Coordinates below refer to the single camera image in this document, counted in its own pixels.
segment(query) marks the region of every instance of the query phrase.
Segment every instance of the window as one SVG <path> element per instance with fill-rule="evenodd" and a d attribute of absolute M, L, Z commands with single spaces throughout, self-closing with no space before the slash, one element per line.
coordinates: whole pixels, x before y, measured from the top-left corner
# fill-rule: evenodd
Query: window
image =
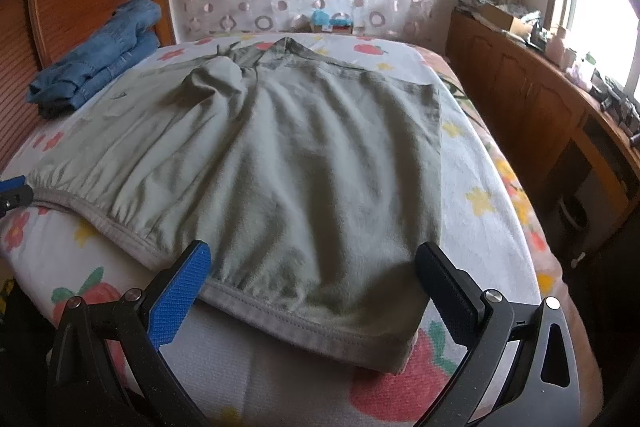
<path fill-rule="evenodd" d="M 629 0 L 553 0 L 547 24 L 569 30 L 567 45 L 591 54 L 601 74 L 640 101 L 639 21 Z"/>

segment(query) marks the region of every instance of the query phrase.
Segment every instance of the bed sheet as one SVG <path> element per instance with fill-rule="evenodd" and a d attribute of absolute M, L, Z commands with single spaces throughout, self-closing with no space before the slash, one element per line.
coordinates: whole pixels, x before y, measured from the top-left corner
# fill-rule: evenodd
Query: bed sheet
<path fill-rule="evenodd" d="M 210 54 L 217 45 L 237 41 L 266 49 L 282 36 L 205 38 L 159 50 L 137 68 L 189 60 Z M 455 157 L 456 161 L 443 165 L 447 174 L 443 174 L 441 246 L 479 285 L 498 287 L 510 299 L 539 302 L 538 286 L 544 295 L 562 294 L 566 287 L 559 264 L 546 246 L 526 195 L 441 57 L 378 39 L 292 36 L 319 54 L 410 82 L 440 83 L 464 110 L 443 115 L 443 158 Z M 90 104 L 84 110 L 90 110 Z M 27 172 L 64 139 L 77 115 L 44 123 L 14 156 L 3 177 Z M 0 237 L 1 251 L 21 286 L 54 323 L 71 295 L 108 301 L 129 287 L 144 286 L 152 277 L 88 223 L 71 214 L 44 208 L 17 210 L 0 223 Z M 588 343 L 586 350 L 590 354 Z M 374 375 L 304 353 L 196 303 L 176 341 L 163 347 L 162 352 L 209 417 L 237 420 L 242 422 L 239 425 L 282 421 L 293 425 L 379 425 L 411 424 L 418 419 L 452 375 L 464 349 L 453 343 L 430 305 L 407 370 L 398 377 Z M 116 365 L 133 385 L 122 355 L 114 355 Z M 501 368 L 491 396 L 481 408 L 491 407 L 504 371 Z"/>

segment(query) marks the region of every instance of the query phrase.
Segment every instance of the blue denim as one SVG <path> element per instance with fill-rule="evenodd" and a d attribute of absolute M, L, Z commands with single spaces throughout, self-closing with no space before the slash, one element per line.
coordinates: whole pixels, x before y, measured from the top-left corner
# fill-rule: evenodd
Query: blue denim
<path fill-rule="evenodd" d="M 151 55 L 159 46 L 148 30 L 160 20 L 158 4 L 129 0 L 86 42 L 38 73 L 27 102 L 37 103 L 43 118 L 74 111 L 114 78 Z"/>

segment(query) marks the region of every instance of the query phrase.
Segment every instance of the wrinkled fabric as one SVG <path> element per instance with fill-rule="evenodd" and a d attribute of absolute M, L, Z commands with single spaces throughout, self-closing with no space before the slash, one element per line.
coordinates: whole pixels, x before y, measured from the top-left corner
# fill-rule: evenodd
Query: wrinkled fabric
<path fill-rule="evenodd" d="M 146 267 L 209 244 L 204 300 L 343 362 L 397 373 L 441 228 L 440 101 L 285 38 L 123 76 L 34 168 Z"/>
<path fill-rule="evenodd" d="M 86 42 L 36 75 L 28 87 L 27 102 L 37 103 L 43 118 L 82 107 L 158 48 L 158 38 L 149 28 L 160 16 L 160 7 L 150 0 L 130 0 L 118 6 Z"/>

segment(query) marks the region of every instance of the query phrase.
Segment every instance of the metal screw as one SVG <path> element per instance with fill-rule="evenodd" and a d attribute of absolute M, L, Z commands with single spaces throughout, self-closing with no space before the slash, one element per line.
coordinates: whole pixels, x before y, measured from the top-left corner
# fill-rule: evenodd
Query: metal screw
<path fill-rule="evenodd" d="M 140 288 L 132 288 L 127 290 L 124 294 L 124 299 L 129 302 L 135 302 L 142 297 L 142 290 Z"/>
<path fill-rule="evenodd" d="M 74 295 L 66 302 L 67 308 L 78 308 L 78 306 L 82 303 L 82 297 Z"/>
<path fill-rule="evenodd" d="M 498 290 L 487 290 L 484 292 L 484 297 L 492 303 L 497 304 L 498 302 L 502 302 L 502 294 L 498 292 Z"/>
<path fill-rule="evenodd" d="M 547 297 L 545 299 L 545 303 L 552 310 L 559 310 L 560 309 L 560 301 L 558 299 L 556 299 L 555 297 Z"/>

